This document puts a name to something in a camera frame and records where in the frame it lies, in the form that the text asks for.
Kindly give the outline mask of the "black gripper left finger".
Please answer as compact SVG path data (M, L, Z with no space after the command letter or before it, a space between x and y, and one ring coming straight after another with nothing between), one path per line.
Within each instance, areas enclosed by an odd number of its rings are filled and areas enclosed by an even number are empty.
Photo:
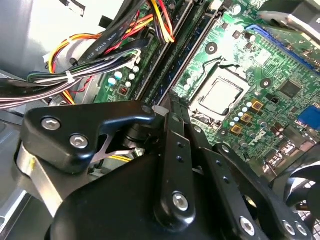
M179 98L169 94L155 108L122 101L32 109L23 120L16 165L54 218L76 190L135 160L156 158L154 216L164 227L187 227L196 208Z

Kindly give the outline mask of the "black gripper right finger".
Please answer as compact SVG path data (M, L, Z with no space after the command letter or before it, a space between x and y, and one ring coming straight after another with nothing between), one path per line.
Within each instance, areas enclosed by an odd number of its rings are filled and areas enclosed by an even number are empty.
M218 202L219 224L226 240L311 240L301 218L259 178L230 147L210 145L203 130L191 123L188 103L178 98L180 115L191 141L192 158L210 183Z

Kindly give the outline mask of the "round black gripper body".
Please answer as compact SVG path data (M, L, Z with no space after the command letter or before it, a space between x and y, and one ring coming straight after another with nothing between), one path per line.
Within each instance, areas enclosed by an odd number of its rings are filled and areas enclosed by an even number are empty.
M208 190L205 177L193 173L196 218L184 231L173 233L154 215L159 160L134 160L87 184L61 204L50 227L52 240L232 240Z

